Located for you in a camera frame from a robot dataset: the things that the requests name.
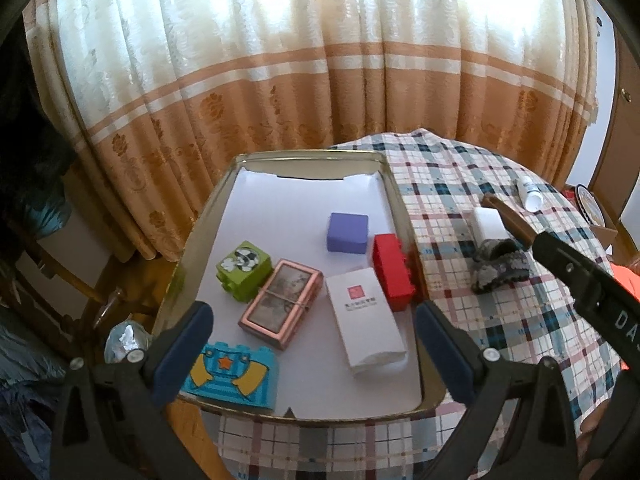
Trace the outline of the gold metal tray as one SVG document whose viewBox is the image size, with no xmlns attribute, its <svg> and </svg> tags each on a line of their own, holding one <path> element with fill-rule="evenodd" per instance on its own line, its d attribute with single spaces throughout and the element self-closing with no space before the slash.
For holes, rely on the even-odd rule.
<svg viewBox="0 0 640 480">
<path fill-rule="evenodd" d="M 420 414 L 445 388 L 375 274 L 378 238 L 411 269 L 416 236 L 387 158 L 371 151 L 239 156 L 176 267 L 156 326 L 194 301 L 214 324 L 180 394 L 212 413 L 307 425 Z"/>
</svg>

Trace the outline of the white paper packet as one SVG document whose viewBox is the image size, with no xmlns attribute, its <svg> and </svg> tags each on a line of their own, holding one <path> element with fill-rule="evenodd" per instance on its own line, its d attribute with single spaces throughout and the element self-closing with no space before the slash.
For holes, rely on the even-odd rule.
<svg viewBox="0 0 640 480">
<path fill-rule="evenodd" d="M 372 268 L 330 276 L 326 291 L 352 374 L 405 359 L 405 343 Z"/>
</svg>

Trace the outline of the white charger plug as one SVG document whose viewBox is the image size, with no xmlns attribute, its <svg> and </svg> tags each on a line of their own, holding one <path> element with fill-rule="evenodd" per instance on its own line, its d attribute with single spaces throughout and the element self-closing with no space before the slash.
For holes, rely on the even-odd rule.
<svg viewBox="0 0 640 480">
<path fill-rule="evenodd" d="M 510 237 L 500 214 L 494 208 L 475 207 L 471 211 L 469 222 L 477 246 L 486 240 L 506 240 Z"/>
</svg>

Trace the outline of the round cookie tin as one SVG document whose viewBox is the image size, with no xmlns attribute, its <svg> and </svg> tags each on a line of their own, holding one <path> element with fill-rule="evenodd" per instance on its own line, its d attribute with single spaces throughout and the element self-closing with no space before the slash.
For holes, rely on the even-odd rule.
<svg viewBox="0 0 640 480">
<path fill-rule="evenodd" d="M 574 192 L 577 208 L 587 222 L 592 226 L 605 228 L 606 220 L 596 196 L 582 184 L 576 185 Z"/>
</svg>

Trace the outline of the wooden cabinet door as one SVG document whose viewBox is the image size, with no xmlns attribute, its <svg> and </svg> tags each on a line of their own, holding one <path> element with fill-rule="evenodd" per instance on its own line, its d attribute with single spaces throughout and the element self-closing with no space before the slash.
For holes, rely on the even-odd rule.
<svg viewBox="0 0 640 480">
<path fill-rule="evenodd" d="M 639 65 L 614 30 L 616 75 L 610 124 L 590 191 L 608 220 L 620 221 L 639 174 Z"/>
</svg>

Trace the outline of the red toy brick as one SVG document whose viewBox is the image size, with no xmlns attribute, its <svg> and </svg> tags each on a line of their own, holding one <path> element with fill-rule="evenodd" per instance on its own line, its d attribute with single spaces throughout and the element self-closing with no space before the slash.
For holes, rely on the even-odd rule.
<svg viewBox="0 0 640 480">
<path fill-rule="evenodd" d="M 395 234 L 375 235 L 372 262 L 390 310 L 406 310 L 416 293 L 416 288 L 411 279 L 407 258 Z"/>
</svg>

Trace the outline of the orange cushion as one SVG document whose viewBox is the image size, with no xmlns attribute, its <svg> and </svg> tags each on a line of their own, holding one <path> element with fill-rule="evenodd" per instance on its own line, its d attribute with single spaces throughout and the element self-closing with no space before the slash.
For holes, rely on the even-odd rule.
<svg viewBox="0 0 640 480">
<path fill-rule="evenodd" d="M 634 296 L 638 296 L 640 292 L 640 276 L 626 266 L 619 266 L 618 264 L 612 263 L 611 268 L 616 281 L 622 284 L 628 292 Z"/>
</svg>

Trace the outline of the brown folding comb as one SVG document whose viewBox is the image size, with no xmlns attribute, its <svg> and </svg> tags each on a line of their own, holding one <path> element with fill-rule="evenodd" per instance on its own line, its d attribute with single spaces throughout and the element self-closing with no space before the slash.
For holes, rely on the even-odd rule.
<svg viewBox="0 0 640 480">
<path fill-rule="evenodd" d="M 533 246 L 537 232 L 517 211 L 491 193 L 485 193 L 480 204 L 498 211 L 506 229 L 526 250 Z"/>
</svg>

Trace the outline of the white pill bottle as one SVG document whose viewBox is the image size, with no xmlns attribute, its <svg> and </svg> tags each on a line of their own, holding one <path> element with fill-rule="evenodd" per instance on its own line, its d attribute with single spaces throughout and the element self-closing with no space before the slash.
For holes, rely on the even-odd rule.
<svg viewBox="0 0 640 480">
<path fill-rule="evenodd" d="M 544 206 L 544 196 L 530 177 L 518 178 L 518 195 L 523 207 L 529 212 L 540 211 Z"/>
</svg>

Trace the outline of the pink framed card box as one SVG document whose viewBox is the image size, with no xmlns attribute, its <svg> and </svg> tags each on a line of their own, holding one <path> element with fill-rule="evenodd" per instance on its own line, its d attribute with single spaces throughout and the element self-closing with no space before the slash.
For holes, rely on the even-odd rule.
<svg viewBox="0 0 640 480">
<path fill-rule="evenodd" d="M 246 308 L 239 326 L 270 346 L 284 351 L 322 289 L 323 273 L 281 259 Z"/>
</svg>

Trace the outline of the purple box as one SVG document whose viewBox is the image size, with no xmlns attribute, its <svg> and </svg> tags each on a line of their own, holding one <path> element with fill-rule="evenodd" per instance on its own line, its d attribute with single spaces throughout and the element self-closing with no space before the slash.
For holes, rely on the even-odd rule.
<svg viewBox="0 0 640 480">
<path fill-rule="evenodd" d="M 365 214 L 330 214 L 326 249 L 329 252 L 363 255 L 369 240 L 369 217 Z"/>
</svg>

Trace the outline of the blue toy brick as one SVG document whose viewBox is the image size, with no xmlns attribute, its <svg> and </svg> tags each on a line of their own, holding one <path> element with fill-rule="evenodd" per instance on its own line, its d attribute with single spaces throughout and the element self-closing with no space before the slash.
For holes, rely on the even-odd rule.
<svg viewBox="0 0 640 480">
<path fill-rule="evenodd" d="M 278 381 L 279 362 L 270 348 L 218 341 L 204 346 L 181 391 L 209 401 L 272 411 Z"/>
</svg>

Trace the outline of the cardboard box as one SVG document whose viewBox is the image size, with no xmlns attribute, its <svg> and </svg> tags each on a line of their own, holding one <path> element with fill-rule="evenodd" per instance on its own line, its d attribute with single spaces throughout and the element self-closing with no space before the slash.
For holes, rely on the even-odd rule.
<svg viewBox="0 0 640 480">
<path fill-rule="evenodd" d="M 564 188 L 562 189 L 562 193 L 578 210 L 577 205 L 576 205 L 576 200 L 575 200 L 575 192 L 574 192 L 575 186 L 573 186 L 573 185 L 565 185 Z M 603 211 L 604 218 L 606 220 L 606 227 L 605 228 L 599 228 L 598 226 L 592 226 L 591 224 L 589 224 L 587 222 L 587 220 L 584 217 L 582 217 L 582 218 L 585 220 L 585 222 L 588 223 L 588 226 L 590 227 L 590 230 L 597 237 L 597 239 L 599 240 L 599 242 L 601 243 L 603 248 L 604 249 L 608 249 L 613 244 L 614 240 L 616 239 L 618 231 L 616 230 L 616 227 L 614 226 L 614 222 L 608 216 L 608 214 L 606 213 L 605 209 L 601 206 L 599 201 L 598 201 L 598 203 L 599 203 L 599 205 L 600 205 L 600 207 L 601 207 L 601 209 Z"/>
</svg>

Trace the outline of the cream and orange curtain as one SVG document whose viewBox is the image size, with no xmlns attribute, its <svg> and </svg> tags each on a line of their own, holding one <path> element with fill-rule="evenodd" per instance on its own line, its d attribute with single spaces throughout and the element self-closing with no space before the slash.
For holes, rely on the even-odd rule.
<svg viewBox="0 0 640 480">
<path fill-rule="evenodd" d="M 180 257 L 236 155 L 419 128 L 563 184 L 596 107 L 593 0 L 30 0 L 66 185 L 121 259 Z"/>
</svg>

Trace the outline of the green toy brick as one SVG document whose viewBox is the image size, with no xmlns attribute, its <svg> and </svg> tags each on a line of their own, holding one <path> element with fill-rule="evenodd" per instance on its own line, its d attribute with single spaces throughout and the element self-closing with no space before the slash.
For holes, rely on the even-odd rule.
<svg viewBox="0 0 640 480">
<path fill-rule="evenodd" d="M 244 240 L 217 263 L 216 278 L 225 292 L 246 304 L 256 297 L 272 270 L 270 255 Z"/>
</svg>

